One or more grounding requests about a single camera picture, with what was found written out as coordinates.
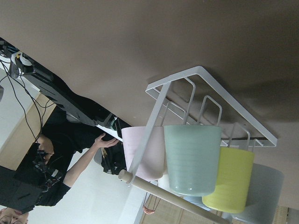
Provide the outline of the grey plastic cup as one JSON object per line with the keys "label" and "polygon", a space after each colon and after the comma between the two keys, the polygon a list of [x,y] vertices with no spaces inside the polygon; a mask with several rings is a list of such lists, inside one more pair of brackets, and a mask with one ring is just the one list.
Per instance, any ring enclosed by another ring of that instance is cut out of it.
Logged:
{"label": "grey plastic cup", "polygon": [[245,209],[241,213],[231,213],[231,218],[246,224],[271,224],[283,181],[281,171],[254,163]]}

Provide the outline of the black tool holder block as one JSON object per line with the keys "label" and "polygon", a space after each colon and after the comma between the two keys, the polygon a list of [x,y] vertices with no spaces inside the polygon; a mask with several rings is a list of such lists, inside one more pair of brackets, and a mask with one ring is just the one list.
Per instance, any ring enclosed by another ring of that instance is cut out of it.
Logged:
{"label": "black tool holder block", "polygon": [[118,130],[117,117],[97,102],[74,93],[56,74],[22,52],[12,54],[11,60],[25,78],[40,92],[80,122]]}

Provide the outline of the person in black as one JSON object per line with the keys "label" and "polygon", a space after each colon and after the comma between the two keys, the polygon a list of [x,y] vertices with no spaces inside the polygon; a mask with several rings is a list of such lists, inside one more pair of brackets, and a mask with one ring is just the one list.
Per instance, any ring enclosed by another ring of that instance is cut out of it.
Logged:
{"label": "person in black", "polygon": [[2,224],[26,224],[36,206],[55,206],[71,189],[99,149],[114,147],[118,139],[96,126],[69,122],[55,109],[30,147],[15,178],[42,189],[27,211],[15,206],[0,211]]}

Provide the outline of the yellow plastic cup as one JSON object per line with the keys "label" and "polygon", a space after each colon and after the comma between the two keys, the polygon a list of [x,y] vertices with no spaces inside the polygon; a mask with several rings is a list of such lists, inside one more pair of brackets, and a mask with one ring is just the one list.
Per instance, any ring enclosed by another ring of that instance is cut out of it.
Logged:
{"label": "yellow plastic cup", "polygon": [[215,190],[202,197],[205,206],[227,213],[245,209],[254,153],[242,149],[221,147]]}

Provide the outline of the green plastic cup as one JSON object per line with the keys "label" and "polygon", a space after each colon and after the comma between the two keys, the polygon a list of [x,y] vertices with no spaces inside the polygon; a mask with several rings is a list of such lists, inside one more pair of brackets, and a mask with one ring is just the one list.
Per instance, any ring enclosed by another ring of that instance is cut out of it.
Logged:
{"label": "green plastic cup", "polygon": [[214,192],[221,144],[219,126],[164,127],[170,188],[185,196]]}

